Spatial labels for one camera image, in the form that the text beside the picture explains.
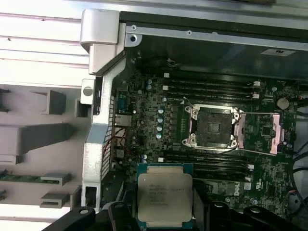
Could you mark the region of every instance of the screw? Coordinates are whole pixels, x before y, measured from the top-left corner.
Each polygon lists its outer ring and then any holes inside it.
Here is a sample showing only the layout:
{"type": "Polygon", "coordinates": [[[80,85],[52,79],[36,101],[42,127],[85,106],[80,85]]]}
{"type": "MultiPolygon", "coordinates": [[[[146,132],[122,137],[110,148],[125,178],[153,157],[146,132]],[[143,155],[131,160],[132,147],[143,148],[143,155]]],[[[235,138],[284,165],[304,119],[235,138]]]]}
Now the screw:
{"type": "Polygon", "coordinates": [[[89,212],[88,210],[83,209],[83,210],[81,210],[79,213],[80,213],[80,214],[86,214],[86,213],[88,213],[88,212],[89,212]]]}
{"type": "Polygon", "coordinates": [[[215,202],[214,205],[215,205],[215,207],[217,207],[217,208],[222,208],[222,207],[224,206],[224,204],[221,203],[221,202],[215,202]]]}
{"type": "Polygon", "coordinates": [[[252,211],[253,213],[260,213],[260,209],[254,207],[250,208],[250,211],[252,211]]]}

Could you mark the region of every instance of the metal bracket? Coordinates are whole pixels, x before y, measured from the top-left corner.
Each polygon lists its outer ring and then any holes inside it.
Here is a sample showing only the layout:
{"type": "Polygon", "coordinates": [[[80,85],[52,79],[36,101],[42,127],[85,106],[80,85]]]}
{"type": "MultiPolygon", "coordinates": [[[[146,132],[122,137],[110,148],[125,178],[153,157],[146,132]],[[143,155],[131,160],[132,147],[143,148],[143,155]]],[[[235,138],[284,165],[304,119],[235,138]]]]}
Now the metal bracket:
{"type": "Polygon", "coordinates": [[[86,79],[86,78],[83,79],[81,84],[80,103],[92,105],[93,93],[94,93],[94,79],[86,79]]]}
{"type": "Polygon", "coordinates": [[[90,75],[101,76],[123,57],[125,29],[119,11],[86,9],[83,12],[80,44],[90,55],[90,75]]]}
{"type": "Polygon", "coordinates": [[[102,168],[105,162],[109,166],[108,158],[104,156],[104,140],[107,132],[110,132],[112,129],[112,122],[109,120],[112,83],[114,78],[124,71],[125,66],[126,58],[118,62],[102,77],[102,85],[98,89],[101,91],[99,105],[93,105],[93,107],[99,107],[100,112],[98,115],[93,115],[92,117],[92,125],[84,146],[81,206],[85,206],[87,203],[87,187],[95,188],[95,210],[97,212],[100,209],[101,202],[101,181],[104,175],[102,168]]]}

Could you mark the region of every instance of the green circuit board strip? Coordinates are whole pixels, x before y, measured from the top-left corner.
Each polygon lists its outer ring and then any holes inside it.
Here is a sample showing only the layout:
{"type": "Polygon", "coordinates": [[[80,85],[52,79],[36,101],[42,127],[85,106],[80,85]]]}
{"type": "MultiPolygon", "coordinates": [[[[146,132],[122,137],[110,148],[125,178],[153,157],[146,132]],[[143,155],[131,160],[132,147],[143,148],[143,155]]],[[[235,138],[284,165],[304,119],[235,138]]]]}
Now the green circuit board strip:
{"type": "Polygon", "coordinates": [[[1,174],[0,181],[40,183],[40,184],[59,184],[59,181],[56,181],[56,180],[41,180],[41,176],[12,175],[12,174],[1,174]]]}

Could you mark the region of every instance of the white label sticker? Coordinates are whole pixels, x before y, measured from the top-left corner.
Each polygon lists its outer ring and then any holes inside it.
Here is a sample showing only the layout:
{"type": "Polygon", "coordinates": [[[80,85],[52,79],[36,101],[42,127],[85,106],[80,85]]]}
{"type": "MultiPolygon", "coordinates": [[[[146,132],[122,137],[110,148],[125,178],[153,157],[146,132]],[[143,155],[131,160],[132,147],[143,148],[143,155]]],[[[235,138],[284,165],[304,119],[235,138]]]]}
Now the white label sticker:
{"type": "Polygon", "coordinates": [[[244,190],[251,190],[251,183],[245,182],[245,184],[244,184],[244,190]]]}
{"type": "Polygon", "coordinates": [[[287,50],[277,50],[277,49],[268,49],[261,54],[266,55],[276,55],[276,56],[288,56],[290,54],[295,53],[295,51],[287,51],[287,50]]]}

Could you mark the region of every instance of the cable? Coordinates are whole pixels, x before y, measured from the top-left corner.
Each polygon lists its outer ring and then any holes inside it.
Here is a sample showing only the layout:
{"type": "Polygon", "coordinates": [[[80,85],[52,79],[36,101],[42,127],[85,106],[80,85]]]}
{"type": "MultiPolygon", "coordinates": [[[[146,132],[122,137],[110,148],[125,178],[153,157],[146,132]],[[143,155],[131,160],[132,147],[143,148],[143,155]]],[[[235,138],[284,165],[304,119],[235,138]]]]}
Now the cable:
{"type": "Polygon", "coordinates": [[[293,169],[293,173],[296,173],[299,171],[308,171],[308,167],[299,167],[299,168],[293,169]]]}
{"type": "Polygon", "coordinates": [[[299,160],[301,160],[301,159],[303,159],[303,158],[305,158],[305,157],[307,157],[307,156],[308,156],[308,152],[304,152],[304,153],[300,154],[299,156],[295,157],[295,158],[293,159],[293,165],[294,165],[294,162],[299,161],[299,160]]]}
{"type": "Polygon", "coordinates": [[[299,193],[298,188],[297,188],[297,186],[296,186],[295,179],[294,179],[294,171],[293,171],[294,163],[295,163],[296,161],[298,161],[298,160],[301,160],[301,159],[307,157],[307,156],[308,156],[308,152],[305,152],[305,153],[301,154],[300,156],[298,156],[298,157],[296,157],[296,158],[293,159],[293,162],[292,162],[292,164],[290,165],[290,180],[291,180],[291,183],[292,183],[293,188],[294,188],[295,191],[296,191],[296,195],[297,195],[299,201],[303,204],[303,206],[305,207],[305,209],[308,211],[308,205],[305,203],[305,201],[304,201],[302,195],[299,193]]]}
{"type": "Polygon", "coordinates": [[[106,152],[107,150],[107,147],[108,147],[108,144],[111,142],[111,140],[120,132],[122,131],[123,129],[125,128],[121,128],[120,130],[118,130],[115,134],[113,134],[107,141],[106,141],[106,145],[104,147],[104,153],[106,152]]]}
{"type": "Polygon", "coordinates": [[[308,141],[304,143],[303,146],[301,146],[300,149],[298,149],[298,151],[295,154],[300,153],[307,145],[308,145],[308,141]]]}
{"type": "MultiPolygon", "coordinates": [[[[282,201],[282,207],[284,208],[285,207],[285,202],[288,198],[288,195],[290,195],[291,193],[295,193],[295,190],[291,190],[291,191],[288,191],[287,194],[285,195],[285,197],[283,198],[283,201],[282,201]]],[[[288,214],[286,213],[286,210],[284,210],[284,216],[285,218],[288,217],[288,214]]]]}
{"type": "Polygon", "coordinates": [[[308,117],[308,113],[296,112],[296,114],[297,114],[298,116],[308,117]]]}

